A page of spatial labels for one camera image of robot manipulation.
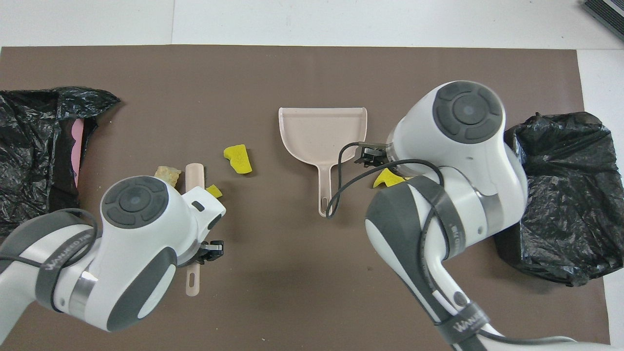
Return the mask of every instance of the gray grip band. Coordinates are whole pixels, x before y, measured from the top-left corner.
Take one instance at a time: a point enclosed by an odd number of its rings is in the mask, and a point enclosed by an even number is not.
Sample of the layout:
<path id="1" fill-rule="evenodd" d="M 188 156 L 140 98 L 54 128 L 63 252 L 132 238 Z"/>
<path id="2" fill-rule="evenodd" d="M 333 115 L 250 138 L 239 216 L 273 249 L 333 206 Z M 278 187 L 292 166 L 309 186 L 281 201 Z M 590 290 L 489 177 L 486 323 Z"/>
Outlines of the gray grip band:
<path id="1" fill-rule="evenodd" d="M 461 254 L 466 249 L 466 230 L 449 194 L 440 184 L 422 175 L 408 180 L 407 183 L 415 187 L 436 210 L 449 244 L 445 259 Z"/>
<path id="2" fill-rule="evenodd" d="M 479 330 L 490 322 L 490 318 L 475 303 L 469 303 L 453 317 L 436 325 L 444 340 L 449 344 L 459 344 L 476 335 Z"/>
<path id="3" fill-rule="evenodd" d="M 61 312 L 54 306 L 54 288 L 63 265 L 93 240 L 93 229 L 83 230 L 65 241 L 41 264 L 35 284 L 37 301 L 48 309 Z"/>

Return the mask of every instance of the black garbage bag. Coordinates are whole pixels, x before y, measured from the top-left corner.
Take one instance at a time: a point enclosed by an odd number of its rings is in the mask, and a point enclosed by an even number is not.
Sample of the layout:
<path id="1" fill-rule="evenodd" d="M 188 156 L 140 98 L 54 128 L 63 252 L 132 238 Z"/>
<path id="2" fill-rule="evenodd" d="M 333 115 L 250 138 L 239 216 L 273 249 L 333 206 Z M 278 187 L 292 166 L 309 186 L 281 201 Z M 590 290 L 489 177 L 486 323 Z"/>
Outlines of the black garbage bag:
<path id="1" fill-rule="evenodd" d="M 622 268 L 624 190 L 602 122 L 587 112 L 536 114 L 505 141 L 527 174 L 529 203 L 517 225 L 495 236 L 499 256 L 567 286 Z"/>
<path id="2" fill-rule="evenodd" d="M 0 91 L 0 237 L 31 218 L 78 207 L 72 126 L 84 120 L 84 155 L 95 117 L 118 102 L 84 87 Z"/>

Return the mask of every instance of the dustpan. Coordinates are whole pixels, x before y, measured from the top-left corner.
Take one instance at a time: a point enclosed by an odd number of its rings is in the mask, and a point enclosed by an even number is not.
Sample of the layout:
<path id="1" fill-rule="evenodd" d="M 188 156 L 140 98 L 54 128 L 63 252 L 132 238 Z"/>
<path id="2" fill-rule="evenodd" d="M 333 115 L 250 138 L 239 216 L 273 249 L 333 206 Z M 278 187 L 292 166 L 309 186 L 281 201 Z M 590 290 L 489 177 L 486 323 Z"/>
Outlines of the dustpan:
<path id="1" fill-rule="evenodd" d="M 318 169 L 318 213 L 325 217 L 331 199 L 331 168 L 338 164 L 338 153 L 346 144 L 366 138 L 366 109 L 280 108 L 281 140 L 292 156 Z M 343 162 L 355 156 L 352 147 Z"/>

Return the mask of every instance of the brown table mat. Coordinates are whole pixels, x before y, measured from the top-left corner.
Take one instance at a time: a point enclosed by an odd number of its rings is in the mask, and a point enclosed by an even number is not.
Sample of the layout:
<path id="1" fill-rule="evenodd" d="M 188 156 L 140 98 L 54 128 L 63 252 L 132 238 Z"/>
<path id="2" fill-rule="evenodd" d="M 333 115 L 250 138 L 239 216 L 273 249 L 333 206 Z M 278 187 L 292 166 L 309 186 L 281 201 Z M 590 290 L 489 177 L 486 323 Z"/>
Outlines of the brown table mat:
<path id="1" fill-rule="evenodd" d="M 197 297 L 185 295 L 181 270 L 149 317 L 112 334 L 32 304 L 0 350 L 450 349 L 366 237 L 374 176 L 345 192 L 333 220 L 321 218 L 316 169 L 286 151 L 277 112 L 364 106 L 367 140 L 384 142 L 425 93 L 457 79 L 493 88 L 508 126 L 536 111 L 583 110 L 575 51 L 3 48 L 0 89 L 80 85 L 123 101 L 90 141 L 79 179 L 83 208 L 96 213 L 106 188 L 124 177 L 200 162 L 228 212 L 209 237 L 225 240 L 226 254 L 202 267 Z M 241 143 L 254 167 L 249 176 L 223 158 L 224 148 Z M 353 163 L 344 169 L 346 179 L 363 171 Z M 608 343 L 600 279 L 571 289 L 523 275 L 498 258 L 491 239 L 446 267 L 509 337 Z"/>

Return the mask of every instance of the sponge piece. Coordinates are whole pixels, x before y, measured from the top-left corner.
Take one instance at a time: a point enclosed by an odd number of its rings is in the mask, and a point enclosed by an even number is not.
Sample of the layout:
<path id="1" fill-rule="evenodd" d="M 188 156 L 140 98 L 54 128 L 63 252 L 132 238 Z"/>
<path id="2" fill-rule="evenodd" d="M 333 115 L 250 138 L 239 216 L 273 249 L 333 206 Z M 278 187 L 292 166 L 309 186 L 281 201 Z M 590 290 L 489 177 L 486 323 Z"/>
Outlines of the sponge piece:
<path id="1" fill-rule="evenodd" d="M 221 190 L 219 190 L 219 188 L 217 188 L 215 184 L 212 184 L 211 186 L 207 187 L 206 191 L 209 192 L 212 196 L 214 196 L 215 199 L 218 199 L 219 197 L 223 196 L 223 193 L 221 192 Z"/>
<path id="2" fill-rule="evenodd" d="M 396 185 L 404 181 L 405 179 L 390 172 L 390 170 L 386 168 L 383 171 L 381 171 L 379 176 L 377 176 L 377 179 L 375 179 L 375 183 L 373 183 L 373 188 L 377 187 L 381 183 L 384 183 L 387 187 L 391 187 L 393 185 Z"/>
<path id="3" fill-rule="evenodd" d="M 230 160 L 230 166 L 234 168 L 236 173 L 247 174 L 251 172 L 251 164 L 244 144 L 226 147 L 223 150 L 223 156 Z"/>

